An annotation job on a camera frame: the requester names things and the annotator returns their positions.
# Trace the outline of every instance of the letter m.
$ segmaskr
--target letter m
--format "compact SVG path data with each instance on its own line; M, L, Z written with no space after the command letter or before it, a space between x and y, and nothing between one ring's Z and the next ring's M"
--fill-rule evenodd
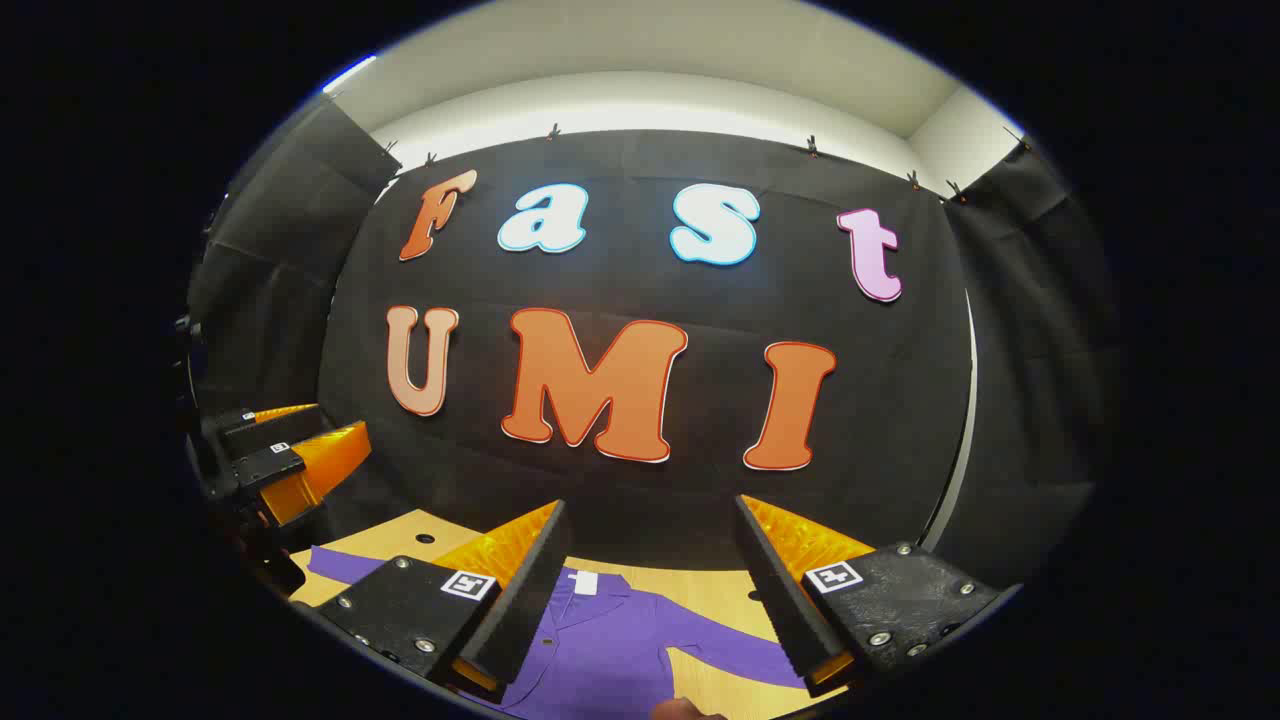
M595 369L586 365L568 315L530 307L511 316L520 336L520 369L511 415L502 432L529 442L548 442L552 427L543 420L543 395L570 447L586 438L609 406L609 423L595 436L595 448L622 460L662 462L671 446L662 439L671 364L689 336L668 323L636 320L613 338Z

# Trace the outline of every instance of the shirt collar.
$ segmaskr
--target shirt collar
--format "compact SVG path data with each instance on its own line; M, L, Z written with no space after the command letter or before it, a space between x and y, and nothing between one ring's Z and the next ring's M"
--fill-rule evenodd
M577 580L570 578L570 575L576 575L577 570L573 568L561 568L559 579L556 580L556 593L572 594L573 587ZM596 573L599 575L595 585L596 597L602 594L612 594L618 597L628 597L631 594L631 584L622 575L613 575L608 573Z
M572 568L561 569L550 602L547 603L544 621L549 621L557 629L562 630L617 610L631 596L631 585L622 575L603 573L596 580L595 594L573 594L577 580L570 575L576 573L577 570Z

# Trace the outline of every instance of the finger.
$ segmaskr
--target finger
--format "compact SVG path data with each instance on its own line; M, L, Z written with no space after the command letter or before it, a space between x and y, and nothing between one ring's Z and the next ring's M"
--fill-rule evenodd
M703 714L687 697L664 700L654 706L650 720L701 720Z

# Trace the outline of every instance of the black curtain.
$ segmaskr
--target black curtain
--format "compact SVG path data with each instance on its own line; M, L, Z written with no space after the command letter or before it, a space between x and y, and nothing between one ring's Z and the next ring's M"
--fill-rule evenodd
M334 283L399 169L332 100L282 124L228 184L188 291L201 413L314 402Z
M978 392L968 468L936 551L1004 585L1041 566L1110 470L1126 354L1102 240L1050 163L1019 145L961 195L946 213Z
M431 250L398 252L422 191L466 170ZM508 252L498 228L525 192L576 183L590 196L586 237L563 254ZM709 182L748 188L760 204L756 245L731 266L685 263L668 233L676 193ZM867 299L836 215L874 208L899 233L886 254L901 278L890 305ZM448 391L440 413L403 410L387 384L387 309L452 307ZM515 311L570 315L586 361L599 361L627 322L673 323L689 334L663 415L669 460L603 456L512 439L520 340ZM772 388L764 350L778 341L829 348L809 432L814 460L790 473L742 464ZM410 368L421 382L425 333ZM374 206L342 272L320 366L320 404L338 423L366 420L372 456L330 496L342 534L421 507L488 530L562 498L575 553L632 565L733 569L732 497L748 493L873 544L914 539L946 486L969 393L964 274L937 196L904 177L840 158L717 133L611 131L511 142L404 174ZM607 420L596 420L599 432Z

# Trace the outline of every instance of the ceiling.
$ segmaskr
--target ceiling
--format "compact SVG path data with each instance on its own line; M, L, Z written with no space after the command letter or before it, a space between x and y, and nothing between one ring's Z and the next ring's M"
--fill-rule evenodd
M471 92L607 70L760 85L904 138L957 87L893 41L797 0L495 0L378 53L335 92L374 131Z

